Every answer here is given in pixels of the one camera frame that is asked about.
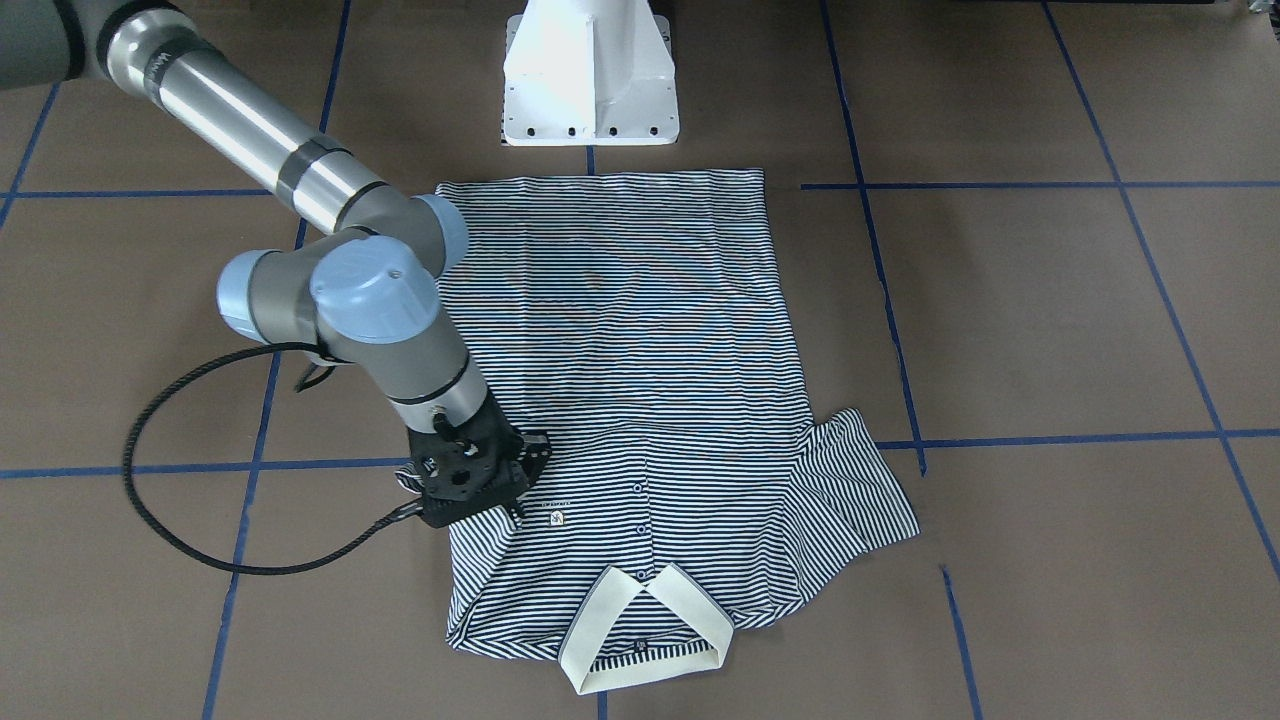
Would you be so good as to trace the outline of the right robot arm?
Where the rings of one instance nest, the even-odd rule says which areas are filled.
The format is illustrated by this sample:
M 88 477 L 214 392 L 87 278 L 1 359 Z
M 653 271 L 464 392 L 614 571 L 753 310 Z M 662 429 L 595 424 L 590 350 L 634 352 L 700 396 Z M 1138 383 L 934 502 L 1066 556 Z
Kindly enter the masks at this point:
M 229 260 L 218 310 L 257 348 L 374 383 L 404 427 L 426 524 L 520 514 L 550 443 L 508 420 L 445 309 L 440 282 L 468 249 L 456 205 L 389 184 L 172 1 L 5 1 L 3 90 L 77 79 L 150 102 L 294 214 L 302 245 Z

